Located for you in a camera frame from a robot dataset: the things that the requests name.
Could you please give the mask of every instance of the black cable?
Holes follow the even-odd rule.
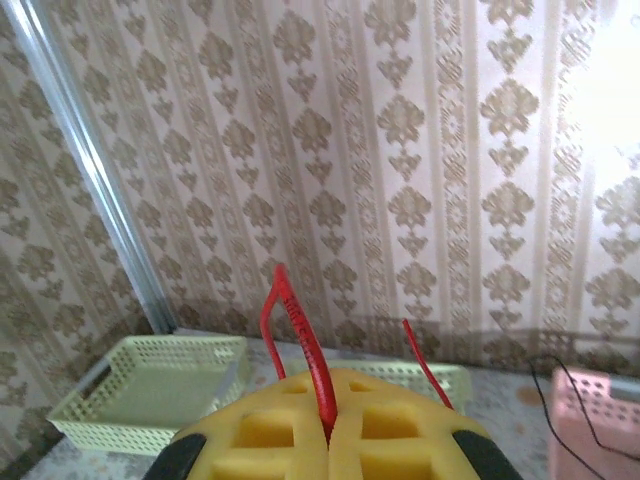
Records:
[[[576,386],[576,381],[571,376],[571,374],[569,373],[569,370],[567,369],[565,364],[562,362],[562,360],[560,360],[555,355],[551,355],[551,354],[535,355],[527,360],[527,362],[529,363],[529,367],[531,368],[531,376],[533,377],[533,381],[536,384],[536,390],[538,391],[538,395],[540,396],[540,400],[542,401],[542,408],[544,410],[544,416],[545,416],[545,419],[547,420],[547,424],[549,425],[549,430],[551,430],[552,435],[555,437],[558,443],[562,446],[562,448],[564,448],[571,456],[573,456],[576,460],[578,460],[578,462],[580,462],[587,470],[593,473],[600,480],[606,480],[593,467],[591,467],[591,465],[585,462],[576,452],[574,452],[566,443],[564,443],[564,441],[558,435],[558,432],[556,432],[555,428],[553,428],[553,424],[551,423],[551,417],[549,416],[549,408],[547,407],[547,402],[544,398],[544,394],[542,393],[542,389],[540,388],[540,384],[538,383],[538,375],[536,373],[536,368],[534,365],[534,362],[536,360],[540,360],[544,358],[550,358],[554,360],[558,365],[560,365],[560,368],[562,368],[567,378],[571,381],[571,386],[573,387],[573,391],[575,392],[578,402],[580,403],[580,409],[582,410],[584,418],[587,421],[587,425],[589,426],[589,430],[591,430],[591,435],[594,441],[596,442],[596,444],[600,448],[607,450],[609,452],[617,453],[618,455],[622,455],[623,457],[629,458],[631,460],[640,461],[640,457],[636,457],[634,455],[631,455],[630,453],[623,452],[621,450],[609,447],[607,445],[603,445],[600,442],[600,440],[598,439],[598,435],[596,434],[596,430],[593,427],[593,424],[591,423],[591,419],[587,414],[587,409],[584,406],[584,401],[582,400],[582,396],[580,395],[580,392],[578,391],[578,387]]]

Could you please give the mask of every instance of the wall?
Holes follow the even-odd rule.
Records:
[[[0,476],[19,478],[59,438],[51,407],[118,339],[148,327],[0,13]]]
[[[628,124],[593,94],[627,78],[606,62],[631,44],[598,50],[612,6],[98,0],[51,19],[184,325],[257,334],[284,262],[326,346],[407,354],[408,317],[432,358],[638,373],[639,139],[612,143]]]

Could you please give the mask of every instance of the pink plastic basket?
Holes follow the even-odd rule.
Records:
[[[607,374],[569,369],[598,439],[603,445],[640,455],[640,404],[609,397]],[[611,480],[640,479],[640,463],[608,452],[594,441],[563,370],[553,374],[551,422],[560,438],[600,475]],[[552,480],[597,478],[573,458],[550,434],[549,472]]]

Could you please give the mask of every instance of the green plastic basket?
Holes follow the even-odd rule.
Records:
[[[330,368],[350,368],[389,383],[401,385],[441,403],[438,393],[417,363],[367,360],[327,360],[327,363]],[[296,359],[285,362],[285,368],[287,374],[295,375],[307,371],[308,365],[306,360]],[[441,363],[430,363],[429,368],[438,379],[438,383],[446,392],[453,407],[464,415],[465,404],[473,399],[469,372],[457,365]]]
[[[250,373],[243,337],[127,337],[47,418],[78,448],[157,455],[237,400]]]

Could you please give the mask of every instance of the yellow sponge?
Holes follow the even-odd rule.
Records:
[[[338,419],[327,449],[309,373],[242,398],[196,425],[206,443],[188,480],[476,480],[452,437],[475,421],[403,387],[332,369]]]

